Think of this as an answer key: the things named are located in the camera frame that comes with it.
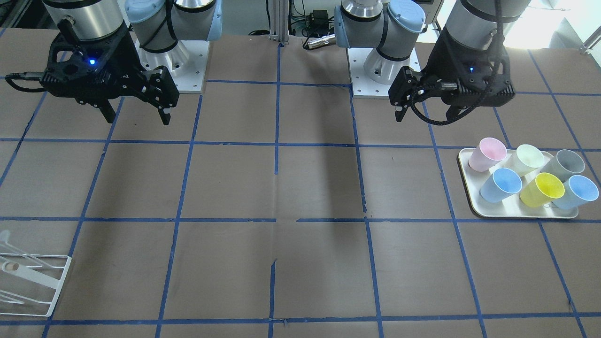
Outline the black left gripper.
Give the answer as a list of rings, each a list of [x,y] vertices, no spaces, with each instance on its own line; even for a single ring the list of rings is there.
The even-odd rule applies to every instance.
[[[465,47],[448,31],[443,31],[421,71],[404,66],[388,91],[389,102],[395,106],[396,122],[403,122],[405,106],[410,102],[423,102],[431,97],[442,98],[449,105],[445,113],[448,121],[459,120],[462,111],[477,102],[489,83],[493,61],[501,57],[501,66],[486,95],[484,107],[500,107],[515,97],[509,74],[509,56],[505,47],[498,47],[497,40],[486,50]]]

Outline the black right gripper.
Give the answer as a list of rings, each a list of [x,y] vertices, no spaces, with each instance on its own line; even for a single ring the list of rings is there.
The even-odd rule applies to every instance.
[[[109,124],[116,111],[108,100],[133,96],[157,107],[163,125],[171,122],[171,107],[179,92],[170,71],[159,66],[142,66],[126,24],[106,37],[79,39],[71,22],[59,23],[59,34],[52,41],[47,67],[39,83],[58,98],[74,98],[97,105]]]

